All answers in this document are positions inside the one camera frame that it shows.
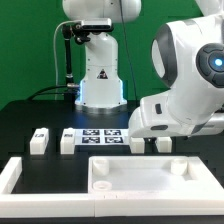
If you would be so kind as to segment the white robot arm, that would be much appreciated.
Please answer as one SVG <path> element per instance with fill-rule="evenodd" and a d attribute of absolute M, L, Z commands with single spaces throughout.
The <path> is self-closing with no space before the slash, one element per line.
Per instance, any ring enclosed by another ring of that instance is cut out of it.
<path fill-rule="evenodd" d="M 212 135 L 224 131 L 224 0 L 195 0 L 203 15 L 164 24 L 151 57 L 168 90 L 144 97 L 132 113 L 133 138 Z M 73 34 L 86 49 L 86 74 L 76 105 L 89 111 L 114 109 L 125 101 L 117 75 L 118 46 L 107 32 L 132 21 L 141 0 L 63 0 Z"/>

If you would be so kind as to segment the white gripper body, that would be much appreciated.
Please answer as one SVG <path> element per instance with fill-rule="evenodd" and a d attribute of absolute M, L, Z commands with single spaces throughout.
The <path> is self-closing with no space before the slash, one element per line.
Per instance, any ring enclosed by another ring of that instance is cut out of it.
<path fill-rule="evenodd" d="M 167 93 L 143 97 L 128 123 L 131 138 L 178 136 L 180 124 L 168 112 Z"/>

